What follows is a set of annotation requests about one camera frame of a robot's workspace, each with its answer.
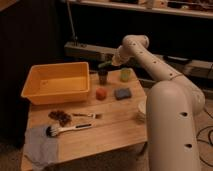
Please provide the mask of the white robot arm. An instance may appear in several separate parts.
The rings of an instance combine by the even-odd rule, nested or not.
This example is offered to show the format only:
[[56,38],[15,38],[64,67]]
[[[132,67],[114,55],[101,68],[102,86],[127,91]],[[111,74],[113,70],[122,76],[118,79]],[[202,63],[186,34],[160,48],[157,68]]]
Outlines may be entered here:
[[146,99],[150,171],[201,171],[194,117],[205,106],[205,95],[192,81],[148,51],[145,35],[127,35],[112,64],[135,58],[156,81]]

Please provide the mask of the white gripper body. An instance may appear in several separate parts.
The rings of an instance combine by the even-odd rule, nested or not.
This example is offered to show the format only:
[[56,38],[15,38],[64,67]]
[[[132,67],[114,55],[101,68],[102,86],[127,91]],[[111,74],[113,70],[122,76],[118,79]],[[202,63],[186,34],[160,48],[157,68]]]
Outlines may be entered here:
[[122,64],[125,64],[128,60],[129,60],[128,53],[122,46],[119,46],[118,49],[115,51],[114,56],[112,57],[111,64],[113,66],[120,66]]

